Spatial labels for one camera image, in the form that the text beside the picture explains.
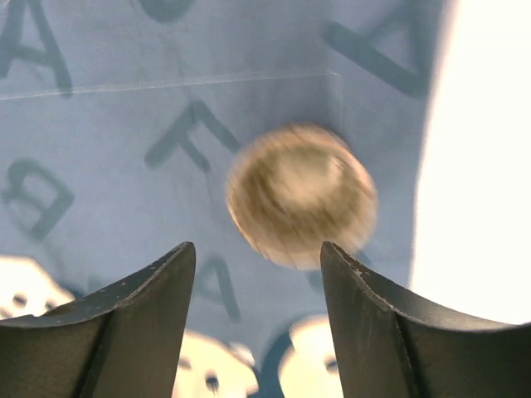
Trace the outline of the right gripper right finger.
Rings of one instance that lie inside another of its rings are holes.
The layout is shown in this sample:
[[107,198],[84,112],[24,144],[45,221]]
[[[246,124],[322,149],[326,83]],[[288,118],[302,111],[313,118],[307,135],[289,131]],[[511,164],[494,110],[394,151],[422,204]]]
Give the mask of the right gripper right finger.
[[346,397],[528,397],[530,326],[423,298],[325,242],[324,293]]

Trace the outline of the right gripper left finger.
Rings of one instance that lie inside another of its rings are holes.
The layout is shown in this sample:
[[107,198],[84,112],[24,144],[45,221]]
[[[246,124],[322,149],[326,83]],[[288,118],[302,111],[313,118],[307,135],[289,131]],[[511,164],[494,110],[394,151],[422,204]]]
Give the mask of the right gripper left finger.
[[196,268],[183,242],[40,317],[1,322],[3,397],[170,397]]

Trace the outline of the small beige ceramic cup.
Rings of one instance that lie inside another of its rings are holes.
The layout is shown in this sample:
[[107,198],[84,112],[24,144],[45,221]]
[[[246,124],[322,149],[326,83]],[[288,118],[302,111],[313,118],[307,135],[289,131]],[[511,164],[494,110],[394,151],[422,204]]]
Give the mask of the small beige ceramic cup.
[[288,124],[241,150],[227,175],[226,204],[253,250],[298,270],[319,269],[325,241],[359,252],[378,218],[371,175],[317,124]]

